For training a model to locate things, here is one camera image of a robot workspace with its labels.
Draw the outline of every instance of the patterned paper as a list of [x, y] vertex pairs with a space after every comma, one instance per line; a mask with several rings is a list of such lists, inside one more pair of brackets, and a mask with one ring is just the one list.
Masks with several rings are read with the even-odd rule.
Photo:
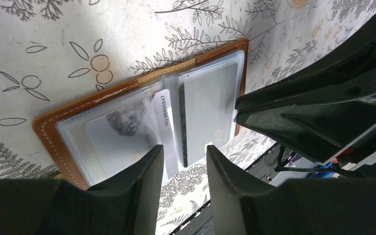
[[[255, 91], [319, 60], [374, 13], [376, 0], [0, 0], [0, 178], [56, 172], [32, 131], [37, 115], [240, 38]], [[246, 168], [273, 143], [243, 128], [222, 151]], [[209, 199], [202, 160], [162, 188], [156, 234]]]

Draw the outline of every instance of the card holder wallet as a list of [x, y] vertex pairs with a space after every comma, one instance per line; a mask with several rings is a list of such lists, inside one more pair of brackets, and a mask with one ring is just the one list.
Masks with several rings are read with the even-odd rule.
[[[84, 176], [80, 172], [79, 167], [72, 158], [66, 144], [57, 131], [56, 125], [58, 121], [78, 115], [96, 106], [105, 104], [106, 102], [116, 99], [122, 95], [128, 94], [139, 88], [152, 84], [163, 75], [170, 75], [173, 73], [188, 71], [192, 68], [204, 65], [233, 51], [242, 50], [244, 51], [245, 58], [247, 58], [248, 45], [249, 41], [247, 39], [241, 39], [236, 42], [229, 43], [223, 47], [217, 48], [213, 51], [197, 56], [193, 59], [187, 60], [183, 63], [160, 69], [147, 75], [99, 91], [95, 94], [81, 98], [77, 101], [71, 102], [36, 117], [32, 121], [32, 128], [34, 129], [35, 133], [43, 143], [52, 159], [57, 164], [59, 170], [64, 175], [64, 178], [78, 188], [86, 190], [89, 188], [89, 184], [86, 182]], [[247, 61], [245, 61], [244, 63], [242, 80], [238, 93], [239, 96], [244, 95], [245, 93], [246, 67]], [[239, 129], [240, 126], [237, 125], [235, 128], [235, 135], [238, 134]]]

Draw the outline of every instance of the black plastic part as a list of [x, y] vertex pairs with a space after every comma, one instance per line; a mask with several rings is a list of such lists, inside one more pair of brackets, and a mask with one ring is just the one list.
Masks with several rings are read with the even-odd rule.
[[376, 137], [376, 15], [294, 75], [237, 99], [237, 123], [323, 165]]
[[288, 180], [279, 188], [207, 148], [216, 235], [376, 234], [376, 179]]
[[65, 180], [0, 180], [0, 234], [154, 235], [164, 152], [87, 191]]

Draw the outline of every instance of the card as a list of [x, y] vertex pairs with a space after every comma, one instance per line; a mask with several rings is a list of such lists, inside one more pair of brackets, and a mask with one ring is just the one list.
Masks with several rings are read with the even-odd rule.
[[177, 166], [170, 172], [167, 169], [176, 165], [172, 160], [176, 150], [170, 109], [169, 90], [162, 90], [86, 124], [107, 177], [134, 164], [157, 144], [164, 145], [166, 178], [178, 172]]
[[220, 148], [231, 137], [238, 64], [206, 70], [178, 87], [182, 152], [187, 167], [206, 155], [207, 145]]

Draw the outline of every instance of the white stitching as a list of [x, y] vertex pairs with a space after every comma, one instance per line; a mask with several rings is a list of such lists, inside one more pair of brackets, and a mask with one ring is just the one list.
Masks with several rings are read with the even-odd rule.
[[[147, 77], [147, 78], [145, 78], [145, 79], [142, 79], [141, 81], [138, 81], [137, 84], [134, 84], [134, 85], [132, 85], [132, 86], [125, 87], [125, 88], [123, 88], [123, 89], [121, 89], [121, 90], [124, 91], [124, 90], [126, 90], [126, 89], [128, 89], [128, 88], [132, 88], [132, 87], [138, 86], [141, 82], [144, 82], [144, 81], [146, 81], [146, 80], [148, 80], [148, 79], [150, 79], [150, 78], [152, 78], [152, 77], [154, 77], [154, 76], [159, 76], [159, 75], [164, 74], [164, 73], [169, 73], [169, 72], [172, 72], [172, 71], [175, 71], [175, 70], [179, 70], [179, 69], [185, 68], [185, 67], [187, 67], [187, 66], [192, 65], [192, 63], [195, 63], [195, 61], [192, 61], [191, 63], [189, 63], [189, 64], [187, 64], [187, 65], [184, 65], [184, 66], [182, 66], [182, 67], [175, 68], [175, 69], [173, 69], [173, 70], [169, 70], [169, 71], [165, 71], [165, 72], [160, 72], [160, 73], [158, 73], [158, 74], [154, 74], [154, 75], [152, 75], [152, 76], [150, 76], [150, 77]], [[74, 183], [77, 185], [78, 188], [80, 188], [80, 186], [78, 185], [77, 180], [74, 178], [74, 176], [72, 175], [70, 169], [67, 167], [67, 164], [64, 162], [63, 158], [60, 156], [60, 153], [57, 151], [57, 149], [55, 148], [55, 146], [52, 144], [51, 140], [50, 140], [49, 137], [47, 136], [47, 133], [46, 133], [46, 131], [45, 131], [45, 125], [46, 125], [48, 122], [50, 122], [50, 121], [52, 121], [52, 120], [54, 120], [54, 119], [57, 119], [58, 117], [61, 117], [61, 116], [65, 115], [65, 114], [68, 114], [68, 113], [74, 111], [75, 109], [78, 109], [78, 108], [82, 108], [82, 107], [84, 107], [84, 106], [87, 106], [87, 105], [89, 105], [89, 104], [91, 104], [91, 103], [93, 103], [93, 102], [94, 102], [94, 100], [92, 100], [92, 101], [90, 101], [90, 102], [88, 102], [88, 103], [86, 103], [86, 104], [83, 104], [83, 105], [81, 105], [80, 107], [75, 107], [75, 108], [73, 108], [73, 109], [71, 109], [71, 110], [69, 110], [69, 111], [67, 111], [67, 112], [65, 112], [65, 113], [62, 113], [62, 114], [60, 114], [60, 115], [57, 115], [57, 116], [55, 116], [55, 117], [53, 117], [53, 118], [47, 120], [46, 122], [44, 122], [44, 123], [41, 125], [41, 132], [43, 133], [44, 137], [45, 137], [46, 140], [48, 141], [48, 143], [49, 143], [49, 145], [51, 146], [52, 150], [54, 150], [54, 152], [55, 152], [55, 154], [57, 155], [58, 159], [61, 161], [61, 163], [63, 164], [63, 166], [66, 168], [66, 170], [68, 171], [69, 175], [71, 176], [71, 178], [73, 179]]]
[[206, 57], [206, 58], [204, 58], [204, 59], [202, 59], [202, 60], [198, 60], [198, 62], [201, 62], [201, 61], [203, 61], [203, 60], [206, 60], [206, 59], [209, 59], [209, 58], [211, 58], [211, 57], [214, 57], [214, 56], [216, 56], [216, 55], [218, 55], [218, 54], [221, 54], [221, 53], [223, 53], [223, 52], [225, 52], [225, 51], [227, 51], [227, 50], [230, 50], [230, 49], [232, 49], [232, 48], [234, 48], [234, 47], [238, 47], [239, 45], [246, 45], [246, 43], [240, 43], [240, 44], [237, 44], [237, 45], [232, 46], [232, 47], [230, 47], [230, 48], [224, 49], [224, 50], [220, 51], [220, 52], [217, 53], [217, 54], [213, 54], [213, 55], [210, 55], [209, 57]]

